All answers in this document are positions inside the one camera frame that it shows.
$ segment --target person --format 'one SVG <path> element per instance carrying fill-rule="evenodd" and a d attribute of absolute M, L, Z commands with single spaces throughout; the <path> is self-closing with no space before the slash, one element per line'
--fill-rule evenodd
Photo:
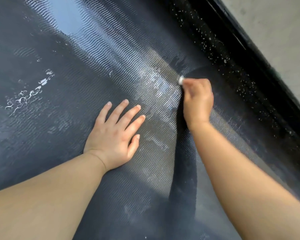
<path fill-rule="evenodd" d="M 184 79 L 184 118 L 215 193 L 242 239 L 300 239 L 300 201 L 260 170 L 210 123 L 207 79 Z M 83 154 L 0 191 L 0 239 L 72 239 L 102 176 L 128 162 L 145 120 L 124 100 L 96 119 Z"/>

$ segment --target person's left hand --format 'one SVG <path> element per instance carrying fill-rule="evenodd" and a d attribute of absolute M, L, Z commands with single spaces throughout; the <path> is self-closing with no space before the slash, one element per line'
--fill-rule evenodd
<path fill-rule="evenodd" d="M 101 160 L 106 172 L 128 162 L 139 146 L 140 135 L 133 135 L 140 128 L 146 117 L 141 115 L 129 125 L 133 117 L 141 109 L 141 106 L 137 105 L 125 113 L 118 121 L 120 114 L 128 104 L 128 100 L 122 101 L 114 109 L 107 121 L 105 121 L 106 116 L 112 104 L 108 102 L 103 107 L 96 118 L 95 126 L 88 136 L 83 150 L 84 154 L 91 154 L 97 157 L 97 160 Z"/>

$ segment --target person's left arm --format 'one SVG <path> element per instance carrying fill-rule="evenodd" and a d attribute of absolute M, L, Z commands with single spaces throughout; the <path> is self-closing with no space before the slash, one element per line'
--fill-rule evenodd
<path fill-rule="evenodd" d="M 118 105 L 107 121 L 111 103 L 104 106 L 82 155 L 0 191 L 0 239 L 73 238 L 102 176 L 128 162 L 139 146 L 134 134 L 145 116 L 129 123 L 141 107 L 118 121 L 128 103 Z"/>

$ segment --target forearm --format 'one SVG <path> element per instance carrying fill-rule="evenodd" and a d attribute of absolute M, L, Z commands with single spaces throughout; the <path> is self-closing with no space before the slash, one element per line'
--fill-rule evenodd
<path fill-rule="evenodd" d="M 209 123 L 193 137 L 227 216 L 244 239 L 300 239 L 300 202 Z"/>
<path fill-rule="evenodd" d="M 0 191 L 0 239 L 72 239 L 105 169 L 80 155 Z"/>

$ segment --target pinky finger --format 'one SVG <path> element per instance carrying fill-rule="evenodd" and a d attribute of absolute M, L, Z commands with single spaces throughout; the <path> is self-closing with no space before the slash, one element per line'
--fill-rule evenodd
<path fill-rule="evenodd" d="M 135 135 L 132 138 L 131 143 L 128 146 L 128 160 L 130 160 L 133 157 L 133 155 L 136 153 L 139 147 L 139 139 L 140 139 L 140 135 Z"/>
<path fill-rule="evenodd" d="M 98 117 L 96 118 L 96 125 L 102 125 L 104 124 L 105 120 L 106 120 L 106 116 L 109 112 L 109 110 L 112 107 L 112 103 L 111 102 L 107 102 L 106 105 L 101 109 Z"/>

